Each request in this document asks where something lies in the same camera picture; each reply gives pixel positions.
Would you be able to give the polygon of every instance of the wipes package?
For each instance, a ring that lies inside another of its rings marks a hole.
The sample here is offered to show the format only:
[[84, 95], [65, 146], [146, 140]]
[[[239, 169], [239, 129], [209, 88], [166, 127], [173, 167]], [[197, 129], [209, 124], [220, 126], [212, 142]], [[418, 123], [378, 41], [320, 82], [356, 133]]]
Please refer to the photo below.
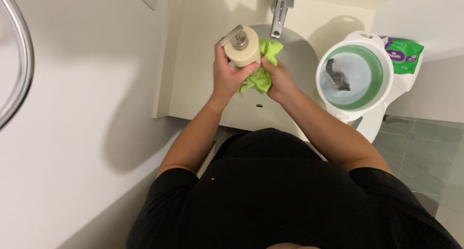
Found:
[[396, 74], [412, 74], [416, 70], [424, 46], [411, 40], [385, 37], [385, 50], [393, 63]]

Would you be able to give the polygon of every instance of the soap dispenser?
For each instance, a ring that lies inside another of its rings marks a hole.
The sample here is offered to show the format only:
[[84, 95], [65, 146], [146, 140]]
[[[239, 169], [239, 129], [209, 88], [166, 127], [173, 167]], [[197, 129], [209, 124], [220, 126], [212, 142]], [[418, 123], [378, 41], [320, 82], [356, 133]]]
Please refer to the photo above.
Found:
[[261, 64], [258, 34], [248, 26], [239, 24], [221, 40], [221, 45], [236, 67], [242, 68], [253, 62]]

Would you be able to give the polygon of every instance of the faucet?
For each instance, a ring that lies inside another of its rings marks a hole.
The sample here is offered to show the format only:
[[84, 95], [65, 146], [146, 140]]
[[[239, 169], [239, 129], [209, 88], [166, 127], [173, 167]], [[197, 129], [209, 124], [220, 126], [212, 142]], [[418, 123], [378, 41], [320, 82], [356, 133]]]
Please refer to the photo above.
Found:
[[272, 19], [272, 27], [270, 30], [270, 37], [278, 39], [283, 30], [283, 24], [285, 23], [285, 17], [287, 16], [287, 10], [293, 9], [294, 0], [274, 0], [270, 10], [274, 13]]

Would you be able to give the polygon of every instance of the green cloth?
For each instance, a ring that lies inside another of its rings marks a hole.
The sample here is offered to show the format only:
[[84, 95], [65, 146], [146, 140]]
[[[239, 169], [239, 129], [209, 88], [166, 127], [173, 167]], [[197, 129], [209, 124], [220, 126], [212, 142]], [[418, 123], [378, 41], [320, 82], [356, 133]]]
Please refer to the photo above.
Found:
[[[277, 66], [277, 59], [275, 55], [278, 54], [283, 48], [283, 45], [273, 39], [259, 39], [259, 51], [261, 57], [266, 56], [267, 59]], [[257, 71], [252, 73], [245, 80], [247, 84], [242, 84], [239, 89], [239, 93], [246, 91], [247, 89], [256, 89], [259, 93], [263, 94], [267, 92], [272, 85], [270, 82], [270, 74], [267, 70], [260, 66]]]

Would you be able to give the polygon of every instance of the soapy water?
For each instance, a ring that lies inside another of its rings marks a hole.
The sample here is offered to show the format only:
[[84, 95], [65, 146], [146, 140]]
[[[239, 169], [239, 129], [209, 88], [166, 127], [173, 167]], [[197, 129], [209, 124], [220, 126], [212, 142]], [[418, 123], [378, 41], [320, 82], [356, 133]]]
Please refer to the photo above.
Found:
[[339, 53], [330, 59], [333, 60], [334, 72], [342, 72], [345, 75], [345, 82], [349, 84], [350, 91], [339, 90], [339, 86], [333, 82], [326, 71], [326, 61], [319, 74], [319, 83], [324, 97], [329, 102], [340, 105], [351, 104], [361, 99], [368, 91], [372, 80], [368, 63], [354, 53]]

